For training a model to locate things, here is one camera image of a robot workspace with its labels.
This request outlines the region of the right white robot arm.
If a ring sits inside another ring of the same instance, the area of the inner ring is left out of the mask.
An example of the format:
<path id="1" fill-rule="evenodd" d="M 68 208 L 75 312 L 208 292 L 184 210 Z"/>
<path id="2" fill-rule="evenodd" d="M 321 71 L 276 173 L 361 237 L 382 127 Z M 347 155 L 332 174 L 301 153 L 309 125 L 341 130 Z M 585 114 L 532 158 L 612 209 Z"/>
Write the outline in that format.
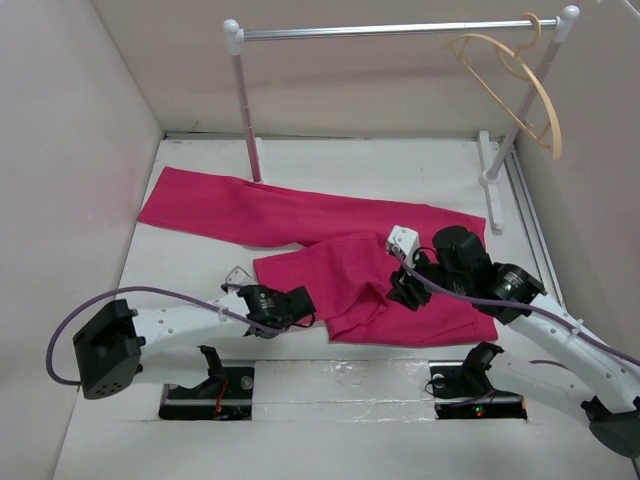
<path id="1" fill-rule="evenodd" d="M 639 362 L 605 344 L 572 317 L 523 268 L 494 262 L 480 238 L 462 226 L 432 239 L 428 257 L 417 231 L 396 225 L 386 248 L 400 263 L 391 276 L 390 299 L 412 311 L 433 295 L 475 310 L 528 338 L 547 354 L 544 364 L 519 360 L 481 342 L 462 362 L 456 384 L 464 402 L 496 391 L 529 397 L 573 418 L 605 447 L 639 457 Z"/>

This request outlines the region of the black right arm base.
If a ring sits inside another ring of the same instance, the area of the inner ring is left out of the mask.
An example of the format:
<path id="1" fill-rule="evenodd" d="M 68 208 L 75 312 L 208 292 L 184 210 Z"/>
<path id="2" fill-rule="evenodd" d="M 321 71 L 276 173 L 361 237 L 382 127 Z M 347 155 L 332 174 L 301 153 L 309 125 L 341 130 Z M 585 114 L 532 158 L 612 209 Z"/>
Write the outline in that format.
<path id="1" fill-rule="evenodd" d="M 497 345 L 482 342 L 462 361 L 429 363 L 424 391 L 434 399 L 437 420 L 528 419 L 524 399 L 495 389 L 486 375 L 491 361 L 503 352 Z"/>

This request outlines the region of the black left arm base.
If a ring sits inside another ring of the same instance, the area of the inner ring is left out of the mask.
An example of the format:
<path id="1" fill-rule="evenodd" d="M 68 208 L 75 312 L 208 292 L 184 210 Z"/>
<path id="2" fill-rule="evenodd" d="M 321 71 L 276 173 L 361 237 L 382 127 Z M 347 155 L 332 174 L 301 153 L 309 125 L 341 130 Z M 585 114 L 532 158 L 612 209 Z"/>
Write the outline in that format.
<path id="1" fill-rule="evenodd" d="M 223 362 L 216 349 L 201 346 L 208 377 L 193 388 L 165 385 L 158 417 L 165 421 L 249 421 L 255 363 Z"/>

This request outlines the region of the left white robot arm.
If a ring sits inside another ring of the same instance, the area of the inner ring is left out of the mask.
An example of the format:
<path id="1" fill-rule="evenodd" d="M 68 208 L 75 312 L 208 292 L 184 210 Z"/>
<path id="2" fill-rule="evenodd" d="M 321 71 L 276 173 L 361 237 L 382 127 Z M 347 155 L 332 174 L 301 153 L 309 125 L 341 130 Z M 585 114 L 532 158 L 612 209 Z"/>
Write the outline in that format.
<path id="1" fill-rule="evenodd" d="M 134 310 L 124 299 L 105 304 L 73 338 L 83 396 L 102 400 L 134 384 L 173 384 L 199 398 L 216 395 L 228 375 L 215 341 L 270 340 L 315 323 L 316 308 L 304 287 L 282 292 L 232 282 L 221 289 L 213 301 L 188 298 L 165 311 Z"/>

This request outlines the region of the pink trousers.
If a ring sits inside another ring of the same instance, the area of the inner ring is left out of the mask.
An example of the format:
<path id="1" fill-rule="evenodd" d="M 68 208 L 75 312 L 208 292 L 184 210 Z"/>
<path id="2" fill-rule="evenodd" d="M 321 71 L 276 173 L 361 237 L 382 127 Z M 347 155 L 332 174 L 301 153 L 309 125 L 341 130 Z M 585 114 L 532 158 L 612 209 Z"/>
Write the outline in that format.
<path id="1" fill-rule="evenodd" d="M 422 245 L 449 226 L 482 236 L 485 220 L 425 204 L 350 198 L 256 184 L 229 176 L 165 168 L 139 222 L 254 248 L 300 250 L 258 258 L 258 281 L 289 291 L 303 286 L 332 342 L 440 347 L 498 338 L 492 318 L 436 295 L 416 312 L 388 299 L 399 266 L 387 253 L 394 226 Z"/>

